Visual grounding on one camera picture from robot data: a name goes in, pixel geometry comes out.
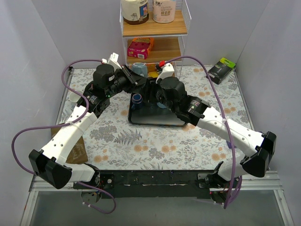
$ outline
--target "wooden shelf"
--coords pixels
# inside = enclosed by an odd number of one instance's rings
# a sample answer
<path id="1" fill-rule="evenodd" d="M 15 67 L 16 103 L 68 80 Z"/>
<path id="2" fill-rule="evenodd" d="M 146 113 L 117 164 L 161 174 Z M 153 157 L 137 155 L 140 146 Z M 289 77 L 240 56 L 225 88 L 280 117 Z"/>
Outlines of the wooden shelf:
<path id="1" fill-rule="evenodd" d="M 137 36 L 160 36 L 160 35 L 186 35 L 187 28 L 180 10 L 175 12 L 174 21 L 167 24 L 160 24 L 152 19 L 152 12 L 149 20 L 144 24 L 130 25 L 123 22 L 123 37 Z"/>
<path id="2" fill-rule="evenodd" d="M 148 57 L 144 59 L 127 56 L 127 64 L 139 63 L 158 63 L 162 60 L 171 60 L 181 55 L 178 37 L 155 38 L 154 46 Z"/>

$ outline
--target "white canister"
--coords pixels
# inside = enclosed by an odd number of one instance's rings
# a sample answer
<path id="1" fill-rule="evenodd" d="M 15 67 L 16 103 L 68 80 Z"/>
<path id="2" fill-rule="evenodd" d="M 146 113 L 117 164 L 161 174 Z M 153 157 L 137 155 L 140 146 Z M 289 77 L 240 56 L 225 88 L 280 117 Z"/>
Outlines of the white canister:
<path id="1" fill-rule="evenodd" d="M 158 23 L 170 23 L 174 20 L 176 0 L 153 0 L 152 18 Z"/>
<path id="2" fill-rule="evenodd" d="M 147 0 L 121 0 L 122 16 L 128 24 L 143 24 L 149 19 Z"/>

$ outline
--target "brown paper bag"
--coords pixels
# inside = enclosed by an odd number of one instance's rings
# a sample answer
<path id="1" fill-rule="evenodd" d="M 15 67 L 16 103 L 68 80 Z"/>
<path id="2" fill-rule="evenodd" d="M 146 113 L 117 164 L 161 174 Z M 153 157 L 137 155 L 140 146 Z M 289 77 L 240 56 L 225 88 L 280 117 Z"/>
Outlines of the brown paper bag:
<path id="1" fill-rule="evenodd" d="M 51 137 L 54 137 L 61 128 L 52 128 Z M 69 164 L 82 164 L 88 161 L 88 156 L 85 149 L 83 137 L 80 137 L 76 145 L 72 148 L 68 155 L 66 163 Z"/>

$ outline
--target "black and green package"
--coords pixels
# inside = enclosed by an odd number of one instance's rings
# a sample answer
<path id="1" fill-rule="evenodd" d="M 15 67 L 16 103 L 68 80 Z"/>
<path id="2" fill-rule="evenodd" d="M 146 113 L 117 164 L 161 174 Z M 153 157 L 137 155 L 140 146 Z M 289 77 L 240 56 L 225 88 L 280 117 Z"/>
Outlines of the black and green package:
<path id="1" fill-rule="evenodd" d="M 234 67 L 234 62 L 231 62 L 226 58 L 222 58 L 213 68 L 208 71 L 208 73 L 214 83 L 220 84 Z"/>

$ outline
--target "gray wall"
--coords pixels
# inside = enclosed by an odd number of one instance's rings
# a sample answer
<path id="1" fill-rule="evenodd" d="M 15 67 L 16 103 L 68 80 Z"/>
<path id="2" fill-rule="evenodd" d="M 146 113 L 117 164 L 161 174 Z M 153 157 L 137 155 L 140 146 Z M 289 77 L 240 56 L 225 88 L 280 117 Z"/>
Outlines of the gray wall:
<path id="1" fill-rule="evenodd" d="M 11 153 L 11 140 L 20 130 L 55 123 L 63 87 L 65 63 L 30 0 L 0 1 L 0 225 L 15 226 L 28 197 L 32 175 Z M 40 149 L 50 131 L 27 132 L 16 151 L 30 167 L 28 154 Z"/>
<path id="2" fill-rule="evenodd" d="M 120 0 L 32 1 L 65 62 L 107 58 L 113 51 L 120 53 L 120 62 L 124 60 Z M 192 22 L 185 54 L 214 64 L 221 57 L 237 61 L 268 0 L 187 2 Z"/>
<path id="3" fill-rule="evenodd" d="M 300 9 L 299 0 L 270 0 L 237 64 L 255 128 L 277 134 L 272 167 L 295 225 L 301 225 Z"/>

